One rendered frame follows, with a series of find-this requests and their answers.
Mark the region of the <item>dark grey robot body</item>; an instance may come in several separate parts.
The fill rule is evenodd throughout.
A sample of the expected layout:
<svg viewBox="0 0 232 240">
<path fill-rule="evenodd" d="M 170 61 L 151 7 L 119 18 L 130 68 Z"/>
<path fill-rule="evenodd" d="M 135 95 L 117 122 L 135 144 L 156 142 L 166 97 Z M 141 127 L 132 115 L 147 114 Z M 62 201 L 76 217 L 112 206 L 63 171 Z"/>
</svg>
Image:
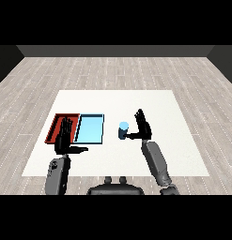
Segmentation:
<svg viewBox="0 0 232 240">
<path fill-rule="evenodd" d="M 140 187 L 129 185 L 125 176 L 119 177 L 118 184 L 113 184 L 112 177 L 106 176 L 104 183 L 91 187 L 87 195 L 144 195 L 144 191 Z"/>
</svg>

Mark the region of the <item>small blue can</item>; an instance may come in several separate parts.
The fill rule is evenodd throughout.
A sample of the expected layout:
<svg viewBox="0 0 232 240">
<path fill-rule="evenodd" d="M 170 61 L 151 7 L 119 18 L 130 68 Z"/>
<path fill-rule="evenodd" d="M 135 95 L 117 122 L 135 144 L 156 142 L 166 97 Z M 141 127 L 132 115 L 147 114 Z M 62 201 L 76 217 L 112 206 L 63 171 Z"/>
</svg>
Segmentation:
<svg viewBox="0 0 232 240">
<path fill-rule="evenodd" d="M 120 122 L 118 128 L 118 138 L 120 140 L 125 140 L 125 134 L 128 132 L 129 124 L 127 122 Z"/>
</svg>

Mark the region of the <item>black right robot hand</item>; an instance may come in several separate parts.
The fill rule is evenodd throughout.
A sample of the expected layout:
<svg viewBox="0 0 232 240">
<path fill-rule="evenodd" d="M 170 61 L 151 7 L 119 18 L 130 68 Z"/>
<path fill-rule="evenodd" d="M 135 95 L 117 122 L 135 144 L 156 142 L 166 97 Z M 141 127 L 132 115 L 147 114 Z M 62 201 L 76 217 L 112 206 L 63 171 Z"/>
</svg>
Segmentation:
<svg viewBox="0 0 232 240">
<path fill-rule="evenodd" d="M 138 126 L 138 132 L 124 134 L 124 137 L 130 138 L 131 140 L 134 139 L 141 139 L 144 141 L 150 140 L 152 136 L 151 127 L 145 118 L 144 112 L 141 109 L 139 109 L 134 115 L 134 117 L 136 119 L 136 123 Z"/>
</svg>

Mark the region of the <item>light blue shallow open box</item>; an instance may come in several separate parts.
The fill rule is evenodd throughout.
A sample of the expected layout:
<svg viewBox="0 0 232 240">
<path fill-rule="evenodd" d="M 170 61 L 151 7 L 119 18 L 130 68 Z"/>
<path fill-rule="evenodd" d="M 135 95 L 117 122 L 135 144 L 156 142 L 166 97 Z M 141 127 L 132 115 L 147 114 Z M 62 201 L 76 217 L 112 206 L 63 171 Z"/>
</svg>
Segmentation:
<svg viewBox="0 0 232 240">
<path fill-rule="evenodd" d="M 104 115 L 82 113 L 74 133 L 75 144 L 102 144 Z"/>
</svg>

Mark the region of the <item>red shallow open box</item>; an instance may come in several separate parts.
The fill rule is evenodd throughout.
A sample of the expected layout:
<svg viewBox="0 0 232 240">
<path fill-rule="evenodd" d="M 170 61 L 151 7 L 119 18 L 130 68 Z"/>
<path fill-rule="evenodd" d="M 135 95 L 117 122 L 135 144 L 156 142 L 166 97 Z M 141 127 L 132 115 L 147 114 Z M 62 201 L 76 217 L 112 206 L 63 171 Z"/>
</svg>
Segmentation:
<svg viewBox="0 0 232 240">
<path fill-rule="evenodd" d="M 60 131 L 61 122 L 64 118 L 70 119 L 72 122 L 71 133 L 70 133 L 70 143 L 74 144 L 74 135 L 79 121 L 79 113 L 57 113 L 54 116 L 54 120 L 51 123 L 50 129 L 48 131 L 45 143 L 54 144 L 55 138 Z"/>
</svg>

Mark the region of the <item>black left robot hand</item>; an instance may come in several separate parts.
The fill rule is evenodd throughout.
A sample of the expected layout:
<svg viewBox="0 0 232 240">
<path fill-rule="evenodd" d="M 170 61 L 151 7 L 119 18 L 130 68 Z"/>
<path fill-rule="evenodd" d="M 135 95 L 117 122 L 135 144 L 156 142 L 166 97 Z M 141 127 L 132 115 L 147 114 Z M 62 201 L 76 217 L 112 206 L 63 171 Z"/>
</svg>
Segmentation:
<svg viewBox="0 0 232 240">
<path fill-rule="evenodd" d="M 72 121 L 64 117 L 61 121 L 59 133 L 55 137 L 54 150 L 58 155 L 80 154 L 87 151 L 87 147 L 78 147 L 70 145 L 70 134 Z"/>
</svg>

